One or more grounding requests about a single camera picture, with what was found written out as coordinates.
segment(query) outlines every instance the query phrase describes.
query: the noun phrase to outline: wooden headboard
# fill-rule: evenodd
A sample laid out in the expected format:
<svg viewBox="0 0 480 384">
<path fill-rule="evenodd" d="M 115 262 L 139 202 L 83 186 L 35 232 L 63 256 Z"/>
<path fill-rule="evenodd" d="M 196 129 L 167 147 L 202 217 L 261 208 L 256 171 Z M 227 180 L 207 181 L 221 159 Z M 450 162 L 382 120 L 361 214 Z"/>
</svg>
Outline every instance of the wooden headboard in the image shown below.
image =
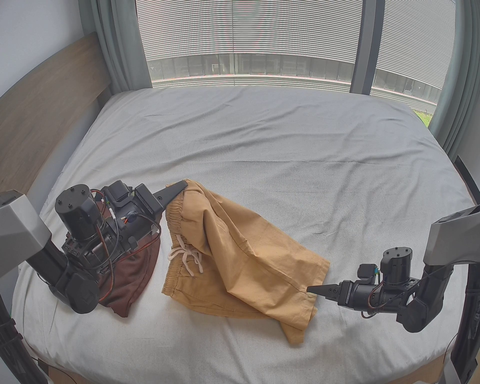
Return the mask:
<svg viewBox="0 0 480 384">
<path fill-rule="evenodd" d="M 92 33 L 45 60 L 0 97 L 0 191 L 27 193 L 48 155 L 110 81 Z"/>
</svg>

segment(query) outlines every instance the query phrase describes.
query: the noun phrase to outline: gray bedsheet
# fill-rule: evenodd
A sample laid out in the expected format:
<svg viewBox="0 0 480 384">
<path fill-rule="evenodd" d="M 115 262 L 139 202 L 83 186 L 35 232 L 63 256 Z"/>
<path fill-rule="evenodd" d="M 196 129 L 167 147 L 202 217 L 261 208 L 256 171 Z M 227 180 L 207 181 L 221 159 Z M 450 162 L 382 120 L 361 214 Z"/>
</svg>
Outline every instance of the gray bedsheet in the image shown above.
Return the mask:
<svg viewBox="0 0 480 384">
<path fill-rule="evenodd" d="M 331 261 L 325 283 L 355 279 L 392 246 L 421 276 L 430 224 L 473 205 L 448 157 L 407 105 L 279 87 L 142 90 L 112 98 L 42 210 L 61 245 L 55 197 L 122 179 L 152 191 L 189 178 L 263 215 Z M 99 383 L 383 383 L 445 351 L 462 311 L 465 267 L 419 334 L 391 314 L 370 320 L 323 298 L 301 346 L 274 320 L 196 313 L 161 294 L 167 226 L 146 290 L 121 319 L 59 303 L 27 265 L 13 315 L 38 356 Z"/>
</svg>

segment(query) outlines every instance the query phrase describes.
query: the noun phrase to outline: baseboard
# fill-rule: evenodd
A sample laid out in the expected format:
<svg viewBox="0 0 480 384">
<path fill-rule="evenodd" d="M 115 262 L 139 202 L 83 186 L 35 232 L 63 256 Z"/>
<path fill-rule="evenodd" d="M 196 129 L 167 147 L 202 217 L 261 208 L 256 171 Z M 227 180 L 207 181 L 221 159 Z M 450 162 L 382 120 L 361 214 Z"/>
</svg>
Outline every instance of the baseboard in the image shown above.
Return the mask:
<svg viewBox="0 0 480 384">
<path fill-rule="evenodd" d="M 470 194 L 473 197 L 473 200 L 475 200 L 476 204 L 480 204 L 480 191 L 477 185 L 475 184 L 475 181 L 472 175 L 470 175 L 470 172 L 468 171 L 467 167 L 465 166 L 465 164 L 463 164 L 463 161 L 460 158 L 460 156 L 456 157 L 454 164 L 456 169 L 458 170 L 458 173 L 460 173 L 465 184 L 467 185 L 467 188 L 469 189 Z"/>
</svg>

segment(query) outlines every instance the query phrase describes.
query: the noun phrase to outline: curtain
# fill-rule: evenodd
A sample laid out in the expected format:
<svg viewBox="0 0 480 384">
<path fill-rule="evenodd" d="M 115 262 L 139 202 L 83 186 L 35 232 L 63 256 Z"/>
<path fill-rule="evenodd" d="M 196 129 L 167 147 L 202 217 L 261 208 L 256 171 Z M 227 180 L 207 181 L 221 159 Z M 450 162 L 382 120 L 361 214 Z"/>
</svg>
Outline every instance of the curtain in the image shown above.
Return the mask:
<svg viewBox="0 0 480 384">
<path fill-rule="evenodd" d="M 480 3 L 457 0 L 455 43 L 437 110 L 429 129 L 450 159 L 469 127 L 480 91 Z"/>
<path fill-rule="evenodd" d="M 112 94 L 152 88 L 134 0 L 78 0 L 84 34 L 98 34 Z"/>
</svg>

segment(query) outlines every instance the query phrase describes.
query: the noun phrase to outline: bed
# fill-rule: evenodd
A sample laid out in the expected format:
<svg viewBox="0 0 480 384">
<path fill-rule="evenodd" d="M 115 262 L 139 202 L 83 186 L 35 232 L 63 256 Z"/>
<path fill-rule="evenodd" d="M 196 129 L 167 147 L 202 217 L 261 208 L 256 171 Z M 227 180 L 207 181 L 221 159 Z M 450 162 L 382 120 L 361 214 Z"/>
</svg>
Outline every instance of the bed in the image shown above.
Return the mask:
<svg viewBox="0 0 480 384">
<path fill-rule="evenodd" d="M 412 275 L 420 276 L 430 224 L 474 204 L 406 104 L 297 88 L 185 87 L 113 96 L 41 217 L 60 246 L 66 229 L 54 202 L 67 187 L 121 179 L 157 191 L 183 178 L 258 212 L 330 260 L 325 284 L 355 279 L 360 263 L 378 264 L 396 245 L 413 249 Z M 102 306 L 74 313 L 22 264 L 12 316 L 29 351 L 105 384 L 412 383 L 438 375 L 458 328 L 465 267 L 455 268 L 442 312 L 419 334 L 394 315 L 364 320 L 318 298 L 305 343 L 293 347 L 274 320 L 204 315 L 162 295 L 171 240 L 160 224 L 154 274 L 126 319 Z"/>
</svg>

